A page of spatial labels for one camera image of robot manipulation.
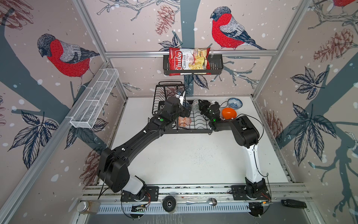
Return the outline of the green patterned bowl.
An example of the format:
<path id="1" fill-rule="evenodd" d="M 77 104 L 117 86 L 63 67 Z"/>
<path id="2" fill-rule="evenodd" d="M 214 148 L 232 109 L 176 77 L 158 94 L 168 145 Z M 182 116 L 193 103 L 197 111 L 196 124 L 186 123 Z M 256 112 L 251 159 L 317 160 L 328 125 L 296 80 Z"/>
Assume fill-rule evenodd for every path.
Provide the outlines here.
<path id="1" fill-rule="evenodd" d="M 192 102 L 192 111 L 194 111 L 194 112 L 200 111 L 200 109 L 199 109 L 199 100 L 198 99 L 195 99 Z"/>

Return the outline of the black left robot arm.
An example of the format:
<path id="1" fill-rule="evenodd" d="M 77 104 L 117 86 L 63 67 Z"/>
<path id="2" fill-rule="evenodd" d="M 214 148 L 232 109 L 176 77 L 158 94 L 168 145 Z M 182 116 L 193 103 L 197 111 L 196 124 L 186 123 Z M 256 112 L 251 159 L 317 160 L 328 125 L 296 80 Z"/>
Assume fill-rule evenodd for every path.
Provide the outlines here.
<path id="1" fill-rule="evenodd" d="M 183 106 L 183 102 L 184 97 L 169 97 L 164 102 L 164 108 L 134 137 L 113 150 L 106 148 L 102 151 L 98 177 L 114 193 L 125 190 L 136 195 L 144 188 L 145 183 L 141 179 L 130 176 L 128 166 L 150 143 L 172 129 L 179 116 L 185 114 L 187 108 Z"/>

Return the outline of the red orange patterned bowl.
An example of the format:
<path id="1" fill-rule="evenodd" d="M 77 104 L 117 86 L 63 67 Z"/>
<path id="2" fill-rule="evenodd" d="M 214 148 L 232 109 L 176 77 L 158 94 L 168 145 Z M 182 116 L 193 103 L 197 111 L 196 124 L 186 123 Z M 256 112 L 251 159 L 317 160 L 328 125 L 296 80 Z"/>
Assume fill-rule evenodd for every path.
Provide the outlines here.
<path id="1" fill-rule="evenodd" d="M 178 125 L 179 127 L 189 127 L 192 123 L 190 117 L 179 117 L 178 118 Z"/>

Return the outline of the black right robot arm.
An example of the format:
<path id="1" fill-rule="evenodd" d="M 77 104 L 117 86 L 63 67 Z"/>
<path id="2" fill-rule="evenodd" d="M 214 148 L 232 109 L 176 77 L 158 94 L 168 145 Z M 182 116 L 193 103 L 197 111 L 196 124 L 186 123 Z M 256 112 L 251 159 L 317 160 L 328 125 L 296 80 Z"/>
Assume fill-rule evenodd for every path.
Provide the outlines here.
<path id="1" fill-rule="evenodd" d="M 268 175 L 261 173 L 258 164 L 257 144 L 260 134 L 249 116 L 240 114 L 233 119 L 223 120 L 220 118 L 220 105 L 215 102 L 212 104 L 207 100 L 198 100 L 201 115 L 207 118 L 210 128 L 215 131 L 230 130 L 233 133 L 237 144 L 244 149 L 246 162 L 245 192 L 249 199 L 257 199 L 267 190 L 265 178 Z"/>

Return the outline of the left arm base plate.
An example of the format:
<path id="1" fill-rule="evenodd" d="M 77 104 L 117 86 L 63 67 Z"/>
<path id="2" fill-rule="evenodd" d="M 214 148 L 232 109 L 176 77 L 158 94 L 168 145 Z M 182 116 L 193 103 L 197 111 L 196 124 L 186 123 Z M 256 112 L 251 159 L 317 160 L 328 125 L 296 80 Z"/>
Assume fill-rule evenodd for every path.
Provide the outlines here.
<path id="1" fill-rule="evenodd" d="M 156 202 L 158 201 L 158 194 L 158 186 L 146 186 L 138 194 L 123 190 L 121 202 Z"/>

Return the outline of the black wire dish rack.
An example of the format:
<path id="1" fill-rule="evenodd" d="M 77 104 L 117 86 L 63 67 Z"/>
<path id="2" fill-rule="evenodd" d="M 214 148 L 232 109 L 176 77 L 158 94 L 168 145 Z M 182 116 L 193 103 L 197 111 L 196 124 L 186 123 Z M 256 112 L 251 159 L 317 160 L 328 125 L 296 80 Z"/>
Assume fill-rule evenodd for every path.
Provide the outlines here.
<path id="1" fill-rule="evenodd" d="M 186 99 L 187 87 L 181 81 L 160 81 L 154 91 L 152 115 L 163 112 L 165 101 L 170 97 L 183 99 L 184 110 L 172 125 L 168 133 L 204 133 L 211 134 L 207 118 L 193 107 L 193 101 Z"/>

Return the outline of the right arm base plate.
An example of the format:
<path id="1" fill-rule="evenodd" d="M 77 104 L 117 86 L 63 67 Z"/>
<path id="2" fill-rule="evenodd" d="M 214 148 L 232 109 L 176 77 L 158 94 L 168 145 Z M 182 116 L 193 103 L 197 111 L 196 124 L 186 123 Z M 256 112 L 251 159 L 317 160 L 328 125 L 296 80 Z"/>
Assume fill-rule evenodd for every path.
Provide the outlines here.
<path id="1" fill-rule="evenodd" d="M 270 191 L 267 187 L 259 193 L 255 193 L 253 196 L 248 196 L 246 192 L 246 185 L 232 185 L 230 186 L 229 194 L 233 196 L 234 201 L 244 200 L 262 200 L 268 201 L 271 199 Z"/>

